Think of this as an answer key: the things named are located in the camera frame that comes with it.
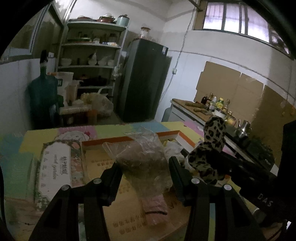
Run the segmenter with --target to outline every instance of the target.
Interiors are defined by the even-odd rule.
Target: bucket
[[[73,80],[73,72],[57,72],[56,78],[58,80],[62,80],[62,82],[59,82],[58,88],[57,88],[57,94],[63,97],[63,104],[64,106],[68,106],[67,104],[67,86],[72,83]]]

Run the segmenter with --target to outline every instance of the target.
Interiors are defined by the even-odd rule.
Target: window
[[[251,7],[238,1],[207,3],[202,29],[233,32],[271,44],[285,54],[287,46],[273,28]]]
[[[6,57],[31,55],[35,40],[35,32],[44,9],[33,16],[16,34],[3,55]]]
[[[73,0],[54,0],[52,2],[62,20],[65,18],[66,11],[72,2]]]

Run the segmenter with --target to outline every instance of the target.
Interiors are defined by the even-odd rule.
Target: cardboard box
[[[201,101],[209,93],[213,93],[217,100],[230,99],[229,110],[233,116],[237,120],[252,122],[260,103],[263,84],[237,70],[207,61],[196,90],[194,101]]]
[[[187,151],[194,149],[195,143],[180,131],[157,133],[161,141],[175,139]],[[102,147],[104,142],[131,141],[129,137],[114,137],[82,142],[83,171],[85,181],[100,177],[103,171],[113,165],[112,160]],[[142,205],[135,190],[124,178],[121,179],[116,200],[110,207],[103,207],[107,229],[111,240],[162,240],[184,227],[189,219],[190,207],[183,207],[175,192],[164,193],[168,205],[169,222],[148,226]]]

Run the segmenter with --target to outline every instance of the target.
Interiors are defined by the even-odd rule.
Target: refrigerator
[[[146,39],[131,43],[118,102],[122,121],[154,119],[167,74],[167,52],[167,47]]]

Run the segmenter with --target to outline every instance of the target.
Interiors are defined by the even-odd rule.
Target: metal kettle
[[[241,120],[239,119],[239,127],[238,127],[238,129],[241,129],[242,131],[245,131],[248,134],[250,134],[250,130],[252,130],[252,128],[250,126],[251,126],[251,124],[247,120],[244,120],[242,125],[241,125]]]
[[[251,124],[247,120],[244,120],[241,125],[241,120],[239,119],[239,127],[236,130],[236,135],[238,136],[238,138],[244,139],[248,137],[248,134],[250,134],[250,131],[252,130],[250,126]]]

